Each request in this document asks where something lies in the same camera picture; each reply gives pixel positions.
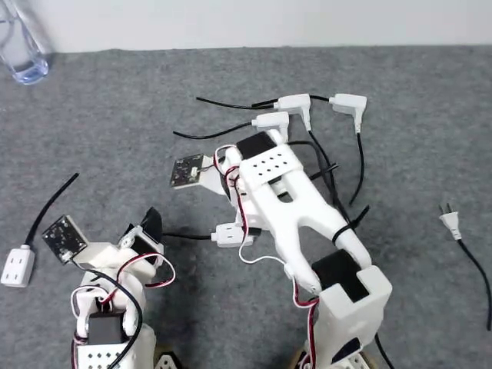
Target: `white wire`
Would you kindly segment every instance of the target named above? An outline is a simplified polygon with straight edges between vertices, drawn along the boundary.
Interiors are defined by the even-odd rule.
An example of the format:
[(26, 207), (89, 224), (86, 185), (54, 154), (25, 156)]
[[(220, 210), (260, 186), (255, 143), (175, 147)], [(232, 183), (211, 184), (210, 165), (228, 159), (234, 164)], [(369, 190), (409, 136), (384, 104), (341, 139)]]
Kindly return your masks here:
[(306, 363), (306, 360), (309, 358), (309, 354), (306, 353), (305, 356), (302, 358), (301, 362), (299, 363), (299, 369), (310, 369), (311, 364)]
[(243, 247), (244, 247), (244, 244), (246, 243), (246, 239), (248, 238), (249, 225), (248, 225), (248, 220), (246, 218), (246, 214), (244, 214), (244, 216), (243, 216), (243, 213), (244, 213), (243, 200), (242, 200), (241, 194), (239, 193), (239, 190), (238, 190), (238, 182), (237, 181), (234, 183), (234, 189), (236, 190), (236, 194), (238, 195), (237, 196), (238, 197), (238, 210), (239, 210), (239, 214), (242, 218), (243, 228), (244, 228), (243, 241), (241, 242), (241, 246), (239, 246), (239, 258), (241, 259), (241, 261), (245, 264), (256, 264), (259, 261), (270, 259), (270, 260), (278, 261), (280, 264), (285, 265), (285, 261), (283, 261), (280, 258), (277, 258), (276, 256), (265, 255), (265, 256), (261, 256), (259, 258), (256, 258), (254, 260), (248, 260), (248, 259), (244, 258)]
[(220, 148), (218, 148), (217, 150), (215, 150), (213, 162), (214, 162), (214, 165), (217, 164), (217, 170), (219, 171), (219, 173), (221, 173), (221, 175), (224, 175), (224, 172), (222, 171), (221, 166), (218, 163), (218, 152), (220, 150), (225, 150), (226, 148), (235, 148), (235, 147), (236, 147), (236, 145), (223, 145)]
[(74, 315), (75, 319), (78, 319), (78, 314), (77, 312), (75, 311), (75, 305), (74, 305), (74, 297), (75, 295), (79, 292), (79, 291), (83, 291), (83, 290), (88, 290), (88, 289), (95, 289), (95, 290), (99, 290), (99, 291), (102, 291), (105, 293), (105, 296), (98, 296), (98, 295), (95, 295), (96, 298), (106, 298), (107, 296), (109, 296), (109, 292), (106, 291), (103, 287), (101, 286), (96, 286), (96, 285), (93, 285), (93, 284), (86, 284), (84, 286), (78, 286), (76, 289), (73, 290), (73, 292), (71, 293), (70, 295), (70, 305), (71, 305), (71, 313)]

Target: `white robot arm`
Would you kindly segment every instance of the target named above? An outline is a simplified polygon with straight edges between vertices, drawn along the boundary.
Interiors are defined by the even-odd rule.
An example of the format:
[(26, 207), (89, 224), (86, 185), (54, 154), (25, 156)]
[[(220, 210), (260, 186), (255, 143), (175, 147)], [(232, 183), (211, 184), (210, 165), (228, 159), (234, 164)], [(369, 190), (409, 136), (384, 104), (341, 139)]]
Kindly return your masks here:
[[(144, 288), (167, 286), (176, 273), (163, 255), (163, 245), (155, 240), (160, 239), (162, 227), (155, 209), (149, 210), (142, 225), (131, 226), (118, 244), (88, 241), (69, 216), (61, 217), (43, 233), (60, 261), (71, 261), (85, 271), (80, 286), (71, 294), (76, 318), (71, 353), (74, 369), (155, 368), (155, 333), (143, 324), (141, 316), (146, 302)], [(152, 284), (163, 263), (171, 269), (171, 277)], [(126, 291), (101, 276), (112, 278)], [(163, 357), (166, 366), (157, 367), (179, 368), (170, 354)]]
[[(225, 150), (222, 162), (220, 149)], [(336, 252), (309, 265), (302, 254), (299, 227), (310, 227), (332, 240), (347, 222), (322, 198), (278, 131), (261, 132), (218, 151), (212, 160), (204, 157), (205, 165), (212, 162), (215, 168), (201, 173), (203, 177), (195, 176), (193, 185), (226, 194), (237, 209), (235, 227), (271, 232), (286, 275), (319, 299), (314, 325), (316, 367), (349, 367), (377, 333), (391, 294), (390, 282), (372, 265), (367, 249), (350, 228), (337, 238)], [(177, 182), (191, 181), (184, 178), (185, 167), (176, 171), (175, 166)], [(279, 199), (286, 192), (290, 202)], [(240, 254), (247, 239), (248, 234), (243, 234)]]

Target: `plastic water bottle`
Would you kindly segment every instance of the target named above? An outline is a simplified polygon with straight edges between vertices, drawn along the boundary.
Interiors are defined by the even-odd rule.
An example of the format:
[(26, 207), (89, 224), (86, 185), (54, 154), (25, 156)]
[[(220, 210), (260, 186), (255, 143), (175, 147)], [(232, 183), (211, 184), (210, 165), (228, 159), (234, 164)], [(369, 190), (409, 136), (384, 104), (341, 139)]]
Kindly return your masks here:
[(0, 58), (23, 85), (48, 74), (48, 63), (10, 0), (0, 0)]

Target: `white power outlet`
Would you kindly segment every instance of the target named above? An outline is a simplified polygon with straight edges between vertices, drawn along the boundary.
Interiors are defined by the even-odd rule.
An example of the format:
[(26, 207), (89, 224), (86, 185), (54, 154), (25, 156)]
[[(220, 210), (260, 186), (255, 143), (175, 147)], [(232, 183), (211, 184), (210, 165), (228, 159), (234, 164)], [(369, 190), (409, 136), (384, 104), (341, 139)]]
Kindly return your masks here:
[(34, 256), (34, 252), (26, 244), (10, 250), (0, 283), (9, 287), (27, 287), (34, 266)]
[[(220, 248), (238, 248), (243, 241), (244, 232), (241, 226), (235, 223), (219, 224), (215, 232), (211, 234), (211, 240), (217, 242)], [(253, 236), (247, 236), (244, 246), (251, 246), (254, 242)]]

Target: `two-prong plug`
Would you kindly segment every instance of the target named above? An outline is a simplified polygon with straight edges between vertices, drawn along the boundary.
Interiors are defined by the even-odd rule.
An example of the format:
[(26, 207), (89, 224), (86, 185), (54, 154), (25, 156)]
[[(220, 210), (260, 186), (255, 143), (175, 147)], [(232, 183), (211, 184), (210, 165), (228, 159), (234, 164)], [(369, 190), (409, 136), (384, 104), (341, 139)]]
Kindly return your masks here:
[(443, 207), (440, 205), (439, 205), (439, 209), (442, 214), (439, 217), (439, 219), (441, 219), (444, 225), (446, 226), (446, 228), (450, 230), (451, 234), (453, 235), (453, 238), (456, 241), (460, 240), (461, 233), (458, 227), (460, 223), (458, 218), (458, 212), (453, 210), (449, 202), (446, 204), (446, 210), (444, 210)]

